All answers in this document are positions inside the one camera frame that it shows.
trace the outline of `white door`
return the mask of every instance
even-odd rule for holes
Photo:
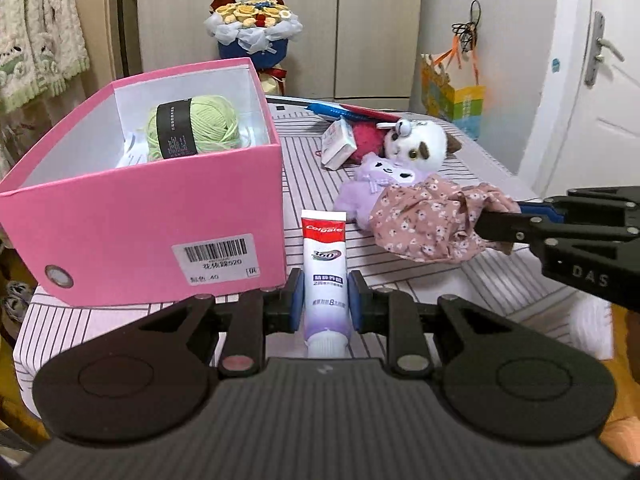
[[[145,72],[218,58],[204,29],[212,0],[138,0],[140,56]]]
[[[334,96],[335,20],[338,0],[284,0],[304,29],[289,41],[282,67],[287,95],[311,99]]]
[[[578,91],[564,145],[545,195],[572,187],[640,186],[640,0],[593,0],[603,13],[604,38],[625,57],[603,48],[592,87]],[[593,34],[593,13],[591,33]],[[591,38],[588,41],[588,55]]]
[[[420,0],[340,0],[335,97],[408,98]]]

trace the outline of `wardrobe door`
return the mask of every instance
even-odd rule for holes
[[[212,0],[138,0],[140,54],[145,72],[218,58],[203,22]]]
[[[289,41],[282,67],[287,95],[313,99],[334,96],[335,20],[338,0],[284,0],[304,29]]]
[[[340,0],[335,97],[407,98],[420,0]]]

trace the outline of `white paper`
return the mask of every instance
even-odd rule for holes
[[[260,276],[252,234],[174,245],[172,250],[190,285]]]
[[[146,142],[145,134],[125,134],[124,155],[117,163],[116,168],[145,164],[148,155],[149,145]]]

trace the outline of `red plush toy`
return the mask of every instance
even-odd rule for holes
[[[356,141],[358,147],[356,151],[351,155],[351,160],[360,164],[362,157],[367,153],[375,153],[376,155],[382,155],[382,148],[385,143],[386,130],[379,130],[376,128],[376,123],[356,122],[351,123],[353,128],[353,138]]]

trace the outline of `knitted blanket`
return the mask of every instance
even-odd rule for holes
[[[0,112],[58,95],[88,68],[75,0],[0,0]]]

